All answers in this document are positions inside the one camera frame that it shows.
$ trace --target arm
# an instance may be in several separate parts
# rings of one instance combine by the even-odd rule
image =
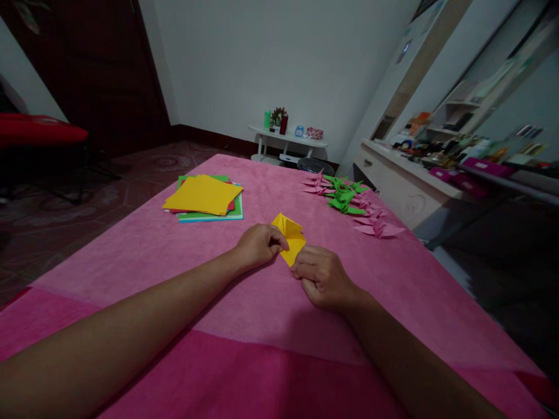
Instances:
[[[310,301],[340,313],[413,418],[505,416],[347,276],[335,253],[306,246],[291,268]]]
[[[74,323],[0,364],[0,417],[87,417],[125,386],[240,274],[285,238],[256,225],[205,264]]]

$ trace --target pink towel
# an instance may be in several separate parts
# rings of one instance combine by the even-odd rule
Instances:
[[[243,186],[245,220],[178,224],[161,212],[173,184],[35,286],[105,307],[219,255],[249,226],[282,212],[303,226],[308,244],[338,253],[349,276],[446,362],[542,374],[409,230],[390,240],[354,230],[352,217],[301,190],[306,172],[216,155],[190,174],[202,173]],[[370,199],[403,227],[377,196]],[[366,364],[344,321],[315,309],[281,258],[232,286],[194,329]]]
[[[98,308],[32,289],[0,314],[0,360]],[[455,368],[511,418],[543,409],[504,370]],[[123,418],[406,417],[371,365],[347,365],[271,346],[185,331],[105,407]]]

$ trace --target hand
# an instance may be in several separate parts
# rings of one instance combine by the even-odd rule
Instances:
[[[289,250],[287,240],[276,226],[256,224],[243,233],[235,247],[247,269],[268,263],[282,250]]]
[[[345,273],[336,253],[323,247],[305,246],[297,255],[291,272],[309,300],[318,308],[344,314],[369,294],[355,285]]]

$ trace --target floor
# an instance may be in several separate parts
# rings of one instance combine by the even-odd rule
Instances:
[[[538,367],[558,383],[559,307],[553,255],[517,263],[510,269],[448,246],[436,248],[433,255]]]
[[[0,207],[0,307],[179,175],[218,153],[236,155],[181,141],[113,159],[103,166],[122,180],[90,173],[79,206],[35,187],[18,187],[16,199]],[[49,182],[56,190],[75,193],[67,178]]]

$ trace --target green origami crane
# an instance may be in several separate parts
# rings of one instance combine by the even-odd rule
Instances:
[[[361,182],[355,182],[350,185],[345,184],[347,177],[333,177],[333,176],[323,176],[326,180],[331,183],[331,189],[336,189],[335,193],[324,194],[325,196],[332,198],[328,199],[328,206],[338,209],[342,214],[365,214],[367,211],[359,208],[350,207],[349,204],[354,198],[355,194],[361,193],[369,189],[366,186],[361,186]]]

